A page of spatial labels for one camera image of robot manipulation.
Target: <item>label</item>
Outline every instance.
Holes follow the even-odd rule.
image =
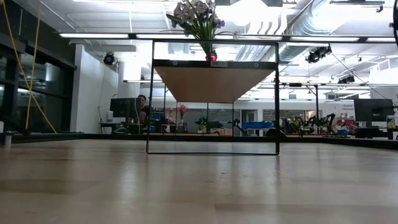
[[[228,67],[228,62],[210,62],[211,67],[223,67],[227,68]]]

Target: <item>wooden floor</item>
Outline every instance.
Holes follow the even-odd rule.
[[[267,144],[153,142],[156,150]],[[0,149],[0,223],[394,223],[398,152],[283,144],[280,156],[147,155],[144,141]]]

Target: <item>red vase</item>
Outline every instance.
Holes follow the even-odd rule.
[[[217,56],[216,55],[206,56],[206,61],[215,62],[215,61],[217,61]]]

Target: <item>computer monitor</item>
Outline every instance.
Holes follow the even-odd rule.
[[[388,115],[394,115],[390,99],[354,99],[356,121],[387,121]]]
[[[114,118],[136,118],[141,114],[140,98],[117,98],[111,99],[111,111]]]

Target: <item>yellow cable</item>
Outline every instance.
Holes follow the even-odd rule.
[[[29,102],[27,104],[26,126],[25,126],[26,129],[29,127],[30,102],[32,101],[32,96],[33,96],[33,93],[32,93],[33,76],[35,73],[35,66],[36,66],[37,41],[39,39],[41,10],[42,10],[42,5],[39,4],[39,9],[38,9],[38,13],[37,13],[37,29],[36,29],[35,50],[34,50],[34,54],[33,54],[32,75],[30,76]]]
[[[5,2],[5,1],[3,1],[2,6],[3,6],[3,9],[4,9],[4,15],[6,16],[6,22],[7,22],[7,26],[8,26],[8,31],[9,31],[9,34],[10,34],[12,46],[13,46],[13,48],[14,48],[14,52],[15,52],[15,55],[16,55],[16,58],[17,58],[17,62],[18,62],[19,68],[20,68],[20,70],[21,70],[21,72],[22,72],[22,75],[24,76],[24,81],[25,81],[25,83],[26,83],[26,85],[27,85],[29,91],[32,91],[32,88],[29,86],[29,84],[28,84],[28,82],[27,82],[27,80],[26,80],[24,68],[22,68],[21,61],[19,60],[17,48],[16,48],[16,46],[15,46],[14,38],[13,38],[13,36],[12,36],[10,21],[9,21],[8,15],[7,15],[7,8],[6,8],[6,2]],[[43,115],[44,119],[46,120],[46,122],[50,125],[50,127],[52,128],[52,130],[54,131],[54,133],[57,133],[57,131],[56,131],[56,130],[54,129],[54,127],[51,125],[49,119],[48,119],[48,118],[46,117],[46,115],[44,114],[43,110],[41,109],[41,107],[40,107],[39,103],[37,102],[37,100],[36,100],[36,98],[35,98],[34,95],[32,95],[32,98],[33,98],[33,100],[35,101],[35,103],[36,103],[36,105],[37,105],[39,111],[42,113],[42,115]]]

